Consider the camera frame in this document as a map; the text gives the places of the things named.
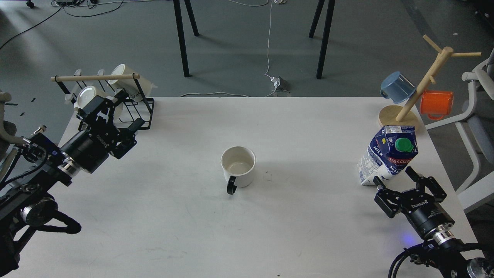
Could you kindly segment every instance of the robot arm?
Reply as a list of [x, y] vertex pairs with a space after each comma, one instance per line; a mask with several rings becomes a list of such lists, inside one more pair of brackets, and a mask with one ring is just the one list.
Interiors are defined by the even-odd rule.
[[[48, 191], [57, 182], [69, 186], [82, 169], [93, 173], [108, 157], [123, 157], [134, 145], [135, 133], [144, 124], [135, 120], [128, 128], [118, 129], [113, 124], [113, 112], [128, 94], [117, 93], [116, 102], [95, 97], [77, 117], [87, 124], [62, 147], [42, 134], [42, 129], [17, 145], [16, 161], [21, 155], [34, 165], [25, 173], [0, 182], [0, 189], [11, 189], [0, 197], [0, 276], [19, 268], [20, 252], [36, 231], [78, 233], [77, 221], [58, 211], [58, 204]], [[52, 219], [65, 227], [45, 225]], [[23, 227], [29, 226], [19, 240], [14, 238]]]
[[[388, 277], [395, 278], [401, 263], [407, 258], [417, 265], [437, 268], [445, 278], [494, 277], [494, 263], [485, 258], [465, 260], [461, 252], [483, 250], [488, 246], [478, 243], [464, 244], [455, 238], [450, 229], [454, 220], [439, 204], [446, 193], [433, 177], [420, 177], [411, 167], [406, 173], [416, 182], [415, 189], [397, 192], [388, 189], [379, 177], [374, 178], [378, 191], [375, 202], [389, 218], [402, 212], [424, 243], [405, 248], [393, 261]], [[432, 195], [425, 192], [428, 188]]]

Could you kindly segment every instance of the gray chair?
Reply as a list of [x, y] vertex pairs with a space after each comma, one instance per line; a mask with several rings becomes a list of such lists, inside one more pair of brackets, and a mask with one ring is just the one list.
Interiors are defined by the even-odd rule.
[[463, 113], [452, 116], [429, 125], [432, 129], [445, 124], [454, 123], [465, 144], [473, 163], [472, 173], [456, 190], [460, 203], [465, 212], [481, 206], [494, 199], [494, 172], [484, 178], [476, 180], [480, 172], [480, 159], [474, 143], [469, 138], [465, 123], [469, 126], [486, 160], [494, 165], [494, 50], [490, 57], [477, 65], [472, 72], [465, 72], [462, 76], [468, 84], [468, 101], [463, 106]]

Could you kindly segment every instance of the white mug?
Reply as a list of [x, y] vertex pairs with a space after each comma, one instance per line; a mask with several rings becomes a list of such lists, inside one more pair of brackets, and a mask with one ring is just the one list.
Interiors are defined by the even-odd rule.
[[221, 166], [228, 182], [226, 191], [233, 195], [237, 187], [245, 187], [254, 180], [255, 154], [246, 147], [231, 147], [221, 155]]
[[[125, 64], [120, 64], [113, 70], [112, 75], [122, 75], [122, 74], [132, 74], [132, 73], [137, 73], [137, 72]], [[153, 88], [153, 84], [151, 84], [149, 80], [145, 79], [142, 76], [137, 80], [139, 82], [139, 85], [141, 86], [142, 92], [146, 97], [148, 97], [149, 94], [151, 93], [151, 89]], [[137, 88], [137, 85], [135, 84], [134, 79], [108, 80], [108, 84], [110, 84], [114, 90], [125, 89], [129, 97], [132, 98], [134, 101], [142, 100], [142, 96], [139, 92], [139, 89]]]
[[[108, 94], [104, 91], [99, 90], [95, 86], [87, 86], [79, 92], [77, 96], [77, 101], [74, 103], [74, 110], [77, 111], [78, 108], [84, 108], [95, 96], [100, 96], [102, 98], [107, 98]], [[120, 104], [115, 107], [115, 112], [113, 113], [114, 119], [117, 119], [122, 114], [124, 105]]]

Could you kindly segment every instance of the black table leg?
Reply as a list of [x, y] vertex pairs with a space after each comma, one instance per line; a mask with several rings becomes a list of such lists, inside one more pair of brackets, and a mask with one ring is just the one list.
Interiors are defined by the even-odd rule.
[[323, 43], [321, 45], [321, 53], [319, 54], [319, 64], [317, 65], [317, 79], [323, 77], [324, 60], [326, 58], [326, 50], [328, 50], [329, 31], [331, 30], [335, 2], [336, 0], [329, 0], [328, 3], [328, 12], [326, 14], [326, 22], [324, 23]]
[[175, 10], [175, 20], [177, 21], [178, 43], [180, 44], [180, 55], [182, 56], [184, 76], [190, 77], [189, 62], [187, 61], [187, 50], [185, 49], [184, 26], [182, 22], [182, 11], [180, 10], [180, 0], [173, 0], [173, 8]]
[[192, 31], [194, 36], [199, 36], [199, 31], [197, 30], [196, 18], [194, 17], [194, 12], [192, 11], [192, 5], [190, 5], [190, 0], [184, 0], [185, 7], [187, 8], [187, 13], [189, 14], [190, 24], [192, 25]]
[[309, 38], [314, 37], [314, 32], [316, 31], [317, 23], [319, 21], [319, 17], [321, 16], [321, 11], [323, 10], [325, 0], [319, 0], [317, 3], [316, 13], [314, 14], [314, 20], [312, 20], [312, 26], [310, 27]]

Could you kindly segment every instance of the blue mug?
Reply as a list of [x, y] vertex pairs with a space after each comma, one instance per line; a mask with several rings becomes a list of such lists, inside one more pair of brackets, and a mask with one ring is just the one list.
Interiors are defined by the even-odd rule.
[[415, 85], [399, 71], [396, 71], [381, 83], [380, 93], [383, 98], [390, 98], [395, 104], [398, 104], [411, 97], [415, 91]]

